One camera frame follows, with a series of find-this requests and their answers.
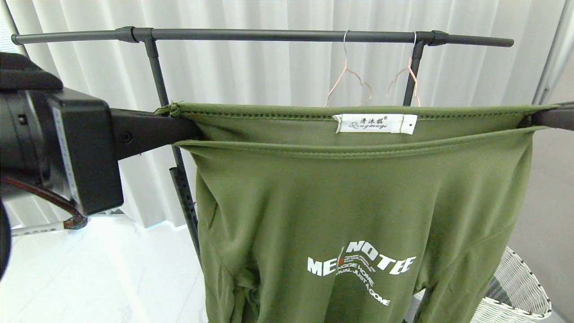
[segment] olive green fabric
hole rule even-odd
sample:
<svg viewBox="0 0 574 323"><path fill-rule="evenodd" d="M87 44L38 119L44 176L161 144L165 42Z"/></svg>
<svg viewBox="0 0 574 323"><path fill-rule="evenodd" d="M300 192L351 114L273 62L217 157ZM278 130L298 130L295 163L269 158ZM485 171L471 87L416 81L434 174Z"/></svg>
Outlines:
<svg viewBox="0 0 574 323"><path fill-rule="evenodd" d="M488 289L529 177L521 107L174 103L197 164L212 323L464 323ZM335 133L343 113L418 115L412 135Z"/></svg>

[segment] white clothing tag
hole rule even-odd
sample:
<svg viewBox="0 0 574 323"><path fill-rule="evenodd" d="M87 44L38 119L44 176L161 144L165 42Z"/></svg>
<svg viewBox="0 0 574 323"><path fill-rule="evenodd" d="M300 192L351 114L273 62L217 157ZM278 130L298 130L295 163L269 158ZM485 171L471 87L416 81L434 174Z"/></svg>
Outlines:
<svg viewBox="0 0 574 323"><path fill-rule="evenodd" d="M336 114L339 132L384 132L413 134L416 114Z"/></svg>

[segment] white tile floor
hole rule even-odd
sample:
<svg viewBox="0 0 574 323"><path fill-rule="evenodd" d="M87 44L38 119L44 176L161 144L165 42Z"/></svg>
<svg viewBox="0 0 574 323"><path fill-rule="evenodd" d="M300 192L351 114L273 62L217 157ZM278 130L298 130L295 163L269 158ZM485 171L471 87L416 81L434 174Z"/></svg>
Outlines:
<svg viewBox="0 0 574 323"><path fill-rule="evenodd" d="M2 323L205 323L185 226L92 217L79 231L17 237L0 282ZM544 323L564 323L552 315Z"/></svg>

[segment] white wicker basket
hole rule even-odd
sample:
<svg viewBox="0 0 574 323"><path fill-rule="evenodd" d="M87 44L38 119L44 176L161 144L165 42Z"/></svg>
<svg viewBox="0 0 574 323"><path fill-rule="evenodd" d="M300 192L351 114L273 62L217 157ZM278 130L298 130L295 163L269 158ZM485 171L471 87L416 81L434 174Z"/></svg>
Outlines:
<svg viewBox="0 0 574 323"><path fill-rule="evenodd" d="M412 323L424 290L415 294L405 321ZM526 263L506 247L472 323L531 323L552 314L552 303Z"/></svg>

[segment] clothing rack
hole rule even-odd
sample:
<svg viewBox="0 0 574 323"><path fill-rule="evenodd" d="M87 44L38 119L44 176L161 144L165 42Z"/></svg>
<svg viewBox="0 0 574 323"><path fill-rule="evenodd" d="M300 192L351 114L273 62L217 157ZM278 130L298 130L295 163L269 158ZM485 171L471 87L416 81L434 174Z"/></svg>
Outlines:
<svg viewBox="0 0 574 323"><path fill-rule="evenodd" d="M255 29L154 29L126 26L116 30L95 30L86 32L62 32L44 34L12 35L16 45L34 43L52 43L60 41L85 40L119 40L128 43L145 44L146 52L156 83L157 95L161 106L169 104L161 72L157 40L243 40L243 41L312 41L312 42L345 42L349 43L413 43L411 69L416 77L425 45L439 46L444 44L481 45L494 47L511 47L512 39L452 35L442 31L430 32L361 32L330 30L255 30ZM414 79L409 75L406 84L404 106L410 106L414 91ZM197 235L197 215L181 151L172 146L176 166L169 169L177 191L193 245L200 257Z"/></svg>

